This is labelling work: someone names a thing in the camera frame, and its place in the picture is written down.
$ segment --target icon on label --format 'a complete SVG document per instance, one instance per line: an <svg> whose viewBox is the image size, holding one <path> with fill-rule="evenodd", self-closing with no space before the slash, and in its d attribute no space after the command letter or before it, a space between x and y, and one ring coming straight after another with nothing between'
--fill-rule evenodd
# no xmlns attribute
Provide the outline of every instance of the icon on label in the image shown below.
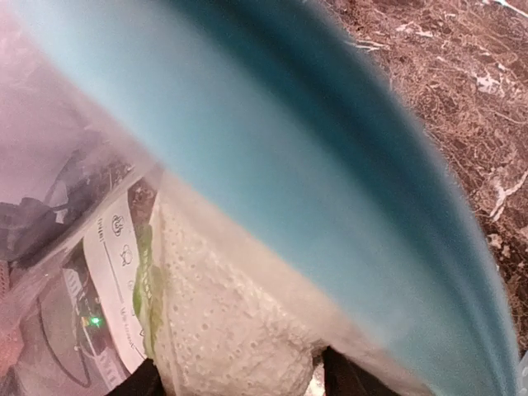
<svg viewBox="0 0 528 396"><path fill-rule="evenodd" d="M129 245L124 245L121 259L123 260L123 266L128 266L132 262L132 250L130 250Z"/></svg>
<svg viewBox="0 0 528 396"><path fill-rule="evenodd" d="M125 221L123 219L123 216L118 216L117 214L114 214L114 217L112 217L112 231L114 232L114 235L116 237L119 237L121 235L121 231L125 227L123 224Z"/></svg>

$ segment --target white label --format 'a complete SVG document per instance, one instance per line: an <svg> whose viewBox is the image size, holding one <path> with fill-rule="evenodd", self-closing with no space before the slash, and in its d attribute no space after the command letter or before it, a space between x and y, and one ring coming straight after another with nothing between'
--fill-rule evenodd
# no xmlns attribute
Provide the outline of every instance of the white label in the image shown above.
<svg viewBox="0 0 528 396"><path fill-rule="evenodd" d="M90 227L83 247L115 348L133 373L146 356L143 330L132 305L139 250L126 194Z"/></svg>

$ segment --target plastic wrap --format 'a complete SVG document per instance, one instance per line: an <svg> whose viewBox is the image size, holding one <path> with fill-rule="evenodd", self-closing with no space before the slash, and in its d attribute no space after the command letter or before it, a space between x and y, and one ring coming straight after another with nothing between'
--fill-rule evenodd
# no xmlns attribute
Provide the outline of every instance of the plastic wrap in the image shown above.
<svg viewBox="0 0 528 396"><path fill-rule="evenodd" d="M26 95L2 168L19 392L102 394L151 356L182 395L296 395L331 346L402 395L514 393L492 258L413 121L305 6L220 3L13 2L58 69L24 42L6 83ZM158 201L135 222L140 179Z"/></svg>
<svg viewBox="0 0 528 396"><path fill-rule="evenodd" d="M137 366L103 323L83 238L114 201L129 208L133 185L130 204L143 196L150 165L110 145L116 124L90 120L4 4L0 35L0 394L103 395Z"/></svg>

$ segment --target brown marble surface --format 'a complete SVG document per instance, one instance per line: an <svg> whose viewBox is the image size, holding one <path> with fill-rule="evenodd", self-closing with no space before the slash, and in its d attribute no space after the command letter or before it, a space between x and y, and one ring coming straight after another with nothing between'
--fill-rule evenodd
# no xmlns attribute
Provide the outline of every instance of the brown marble surface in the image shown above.
<svg viewBox="0 0 528 396"><path fill-rule="evenodd" d="M528 349L528 1L323 0L466 191Z"/></svg>

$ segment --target black object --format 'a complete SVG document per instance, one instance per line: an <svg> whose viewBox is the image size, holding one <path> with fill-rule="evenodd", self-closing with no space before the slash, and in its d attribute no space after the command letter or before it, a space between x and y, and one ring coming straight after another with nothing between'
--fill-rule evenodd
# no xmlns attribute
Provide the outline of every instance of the black object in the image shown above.
<svg viewBox="0 0 528 396"><path fill-rule="evenodd" d="M323 364L326 396L398 396L332 348L323 352Z"/></svg>
<svg viewBox="0 0 528 396"><path fill-rule="evenodd" d="M36 253L64 231L56 219L49 206L33 198L22 198L19 205L0 203L0 260L33 262Z"/></svg>
<svg viewBox="0 0 528 396"><path fill-rule="evenodd" d="M107 396L165 396L158 370L150 359Z"/></svg>
<svg viewBox="0 0 528 396"><path fill-rule="evenodd" d="M44 342L46 347L48 348L49 354L51 355L51 358L53 359L54 363L60 368L60 370L68 377L70 378L75 384L79 385L82 388L88 389L92 386L92 379L90 378L90 373L88 371L86 358L84 357L84 353L79 345L77 345L78 354L79 354L79 360L81 361L82 370L84 371L84 376L86 380L83 382L75 375L70 373L66 367L62 364L59 357L55 354L55 351L53 347L50 344L50 340L48 338L48 335L46 333L45 325L44 325L44 319L42 318L42 305L40 303L40 298L36 299L37 309L38 309L38 315L39 315L39 325L40 330L42 331L42 335L44 337Z"/></svg>

